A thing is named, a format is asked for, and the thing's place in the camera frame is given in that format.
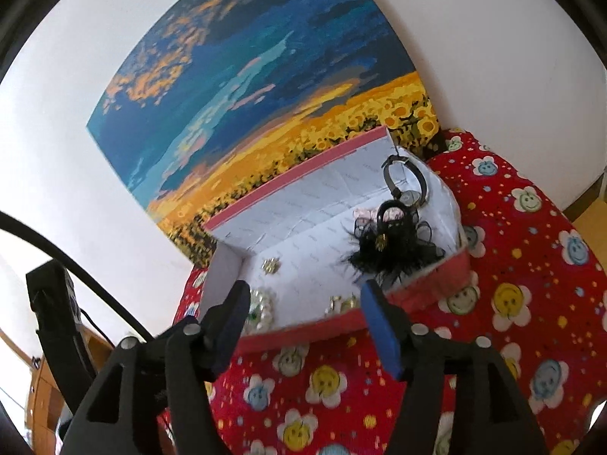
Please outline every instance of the baseboard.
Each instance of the baseboard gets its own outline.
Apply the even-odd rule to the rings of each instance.
[[[563,210],[565,217],[571,222],[575,221],[581,216],[593,202],[601,196],[603,177],[605,174],[601,174],[593,185],[590,186],[584,193],[582,193],[576,201],[574,201],[569,207]]]

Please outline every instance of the canvas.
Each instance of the canvas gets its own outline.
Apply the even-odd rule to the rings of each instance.
[[[373,0],[179,0],[120,66],[87,128],[162,231],[206,265],[211,216],[379,125],[413,149],[439,130]]]

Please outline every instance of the silver bolt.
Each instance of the silver bolt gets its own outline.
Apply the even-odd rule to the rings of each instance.
[[[489,340],[485,336],[477,337],[475,342],[476,342],[477,346],[482,347],[483,349],[487,349],[487,348],[491,347],[491,340]]]
[[[183,327],[183,333],[187,336],[195,336],[200,331],[200,325],[198,323],[188,323]]]
[[[424,325],[423,323],[414,323],[411,325],[411,331],[416,335],[416,336],[425,336],[429,330],[428,327],[426,327],[426,325]]]
[[[132,349],[138,343],[139,341],[137,340],[137,337],[124,337],[124,339],[122,339],[122,342],[120,343],[120,347],[122,347],[123,349]]]

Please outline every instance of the black feather hair tie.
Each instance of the black feather hair tie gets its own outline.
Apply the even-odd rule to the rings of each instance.
[[[393,207],[399,213],[384,220],[386,211]],[[382,203],[375,221],[358,218],[352,236],[359,249],[345,261],[362,273],[375,275],[379,285],[412,275],[445,256],[444,250],[432,243],[429,224],[420,223],[417,209],[398,199]]]

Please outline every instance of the red fabric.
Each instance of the red fabric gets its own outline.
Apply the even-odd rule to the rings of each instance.
[[[453,190],[470,238],[482,240],[470,251],[474,287],[449,303],[413,314],[412,320],[441,328],[441,334],[459,341],[489,337],[508,358],[537,412],[547,446],[554,454],[570,453],[585,432],[590,409],[607,394],[605,272],[585,244],[572,239],[577,234],[573,226],[532,182],[469,133],[447,137],[450,152],[429,165]],[[201,273],[192,271],[175,321],[188,309],[197,313],[200,287],[193,285]],[[275,369],[278,350],[235,356],[209,391],[219,432],[234,454],[273,455],[274,449],[283,455],[383,452],[404,386],[381,368],[367,331],[282,353],[281,371]],[[298,358],[303,358],[300,370],[293,366]],[[325,382],[325,392],[330,380],[329,393],[338,384],[337,394],[319,395],[311,387],[311,375],[317,386]],[[444,393],[437,454],[448,438],[454,407],[448,382]],[[289,410],[296,410],[301,420],[289,414],[285,443],[280,428]]]

